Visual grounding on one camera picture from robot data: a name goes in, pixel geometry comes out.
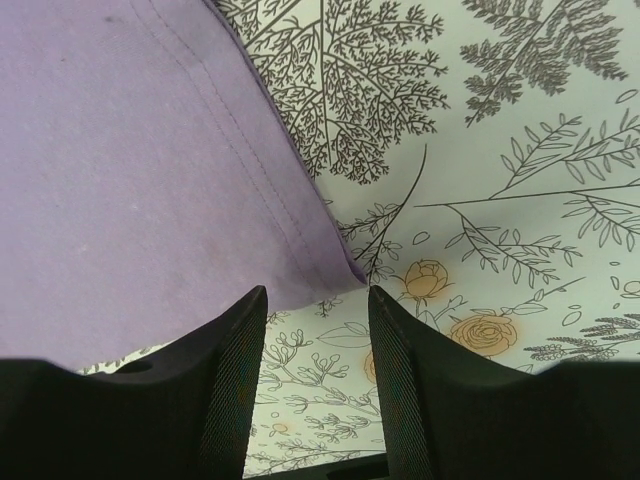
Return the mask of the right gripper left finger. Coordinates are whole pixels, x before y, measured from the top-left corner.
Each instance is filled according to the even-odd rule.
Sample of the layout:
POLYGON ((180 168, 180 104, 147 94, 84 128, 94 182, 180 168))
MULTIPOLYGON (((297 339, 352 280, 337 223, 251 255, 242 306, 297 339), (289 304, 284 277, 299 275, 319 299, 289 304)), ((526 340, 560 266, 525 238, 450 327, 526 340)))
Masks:
POLYGON ((5 479, 238 479, 266 332, 258 286, 113 373, 1 363, 5 479))

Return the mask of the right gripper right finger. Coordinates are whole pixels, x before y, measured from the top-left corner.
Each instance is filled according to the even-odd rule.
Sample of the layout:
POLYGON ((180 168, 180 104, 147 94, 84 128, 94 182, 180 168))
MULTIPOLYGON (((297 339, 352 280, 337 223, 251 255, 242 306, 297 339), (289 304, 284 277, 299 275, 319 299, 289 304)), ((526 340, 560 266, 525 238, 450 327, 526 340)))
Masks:
POLYGON ((394 479, 635 479, 639 366, 528 374, 423 324, 378 286, 368 320, 394 479))

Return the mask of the purple t shirt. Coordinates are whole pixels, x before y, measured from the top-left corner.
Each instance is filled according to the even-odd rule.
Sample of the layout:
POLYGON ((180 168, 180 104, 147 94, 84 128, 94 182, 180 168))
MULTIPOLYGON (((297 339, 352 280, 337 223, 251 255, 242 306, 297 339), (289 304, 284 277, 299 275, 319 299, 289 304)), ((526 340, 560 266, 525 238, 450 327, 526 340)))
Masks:
POLYGON ((257 285, 362 287, 210 1, 1 5, 1 353, 77 370, 177 339, 257 285))

